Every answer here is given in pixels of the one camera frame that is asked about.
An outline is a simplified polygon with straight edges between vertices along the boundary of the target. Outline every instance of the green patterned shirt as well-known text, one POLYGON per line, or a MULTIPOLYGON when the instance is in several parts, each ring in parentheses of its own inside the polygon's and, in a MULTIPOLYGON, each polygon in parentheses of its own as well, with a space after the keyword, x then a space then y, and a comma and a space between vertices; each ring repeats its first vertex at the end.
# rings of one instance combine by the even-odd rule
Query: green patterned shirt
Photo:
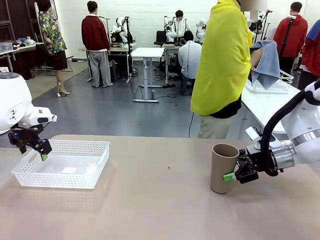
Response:
POLYGON ((59 31, 58 24, 55 20, 50 17, 49 12, 39 13, 39 23, 41 27, 41 32, 47 33, 47 37, 52 41, 52 45, 44 41, 44 45, 50 55, 55 55, 59 51, 64 51, 67 49, 66 43, 62 38, 61 32, 59 31))

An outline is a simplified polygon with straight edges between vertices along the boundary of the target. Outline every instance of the backpack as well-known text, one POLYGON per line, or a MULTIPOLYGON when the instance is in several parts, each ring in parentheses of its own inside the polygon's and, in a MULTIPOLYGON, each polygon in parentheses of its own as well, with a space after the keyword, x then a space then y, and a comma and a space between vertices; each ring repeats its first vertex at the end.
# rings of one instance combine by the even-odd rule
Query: backpack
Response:
POLYGON ((35 78, 35 76, 31 74, 29 66, 25 60, 23 59, 16 60, 13 62, 12 66, 13 66, 13 72, 21 75, 24 78, 24 80, 35 78))

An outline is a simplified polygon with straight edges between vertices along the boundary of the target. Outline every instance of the cup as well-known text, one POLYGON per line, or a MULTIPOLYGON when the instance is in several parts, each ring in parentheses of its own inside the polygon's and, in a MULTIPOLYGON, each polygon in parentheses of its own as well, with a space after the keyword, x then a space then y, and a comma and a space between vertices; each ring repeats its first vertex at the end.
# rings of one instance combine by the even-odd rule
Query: cup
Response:
POLYGON ((212 148, 211 189, 217 194, 226 194, 232 181, 225 181, 224 175, 233 173, 239 157, 239 150, 228 144, 217 144, 212 148))

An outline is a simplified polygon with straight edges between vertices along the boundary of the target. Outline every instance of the gray towel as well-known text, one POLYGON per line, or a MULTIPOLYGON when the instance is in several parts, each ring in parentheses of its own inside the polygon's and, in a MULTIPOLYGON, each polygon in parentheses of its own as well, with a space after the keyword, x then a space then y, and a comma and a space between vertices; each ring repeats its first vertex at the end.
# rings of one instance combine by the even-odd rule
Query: gray towel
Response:
POLYGON ((280 78, 279 57, 275 41, 258 41, 251 49, 263 48, 258 66, 251 70, 252 84, 258 80, 265 89, 269 89, 280 78))

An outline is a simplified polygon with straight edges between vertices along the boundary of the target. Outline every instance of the black hair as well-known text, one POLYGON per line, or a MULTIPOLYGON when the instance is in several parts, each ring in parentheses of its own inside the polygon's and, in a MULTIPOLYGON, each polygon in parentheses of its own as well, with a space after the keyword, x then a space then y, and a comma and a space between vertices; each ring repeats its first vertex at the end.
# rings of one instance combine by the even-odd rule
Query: black hair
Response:
POLYGON ((175 16, 176 16, 177 18, 181 18, 181 17, 184 16, 184 12, 181 11, 181 10, 178 10, 178 11, 175 12, 175 16))
POLYGON ((183 35, 183 39, 188 42, 188 41, 193 41, 194 40, 194 35, 192 31, 186 31, 183 35))
POLYGON ((301 2, 295 1, 294 3, 291 4, 291 9, 294 12, 300 13, 302 9, 302 4, 301 2))
POLYGON ((88 6, 89 13, 93 13, 98 8, 98 4, 95 1, 88 1, 86 5, 88 6))
POLYGON ((47 12, 51 8, 50 0, 36 0, 36 4, 38 5, 39 12, 47 12))

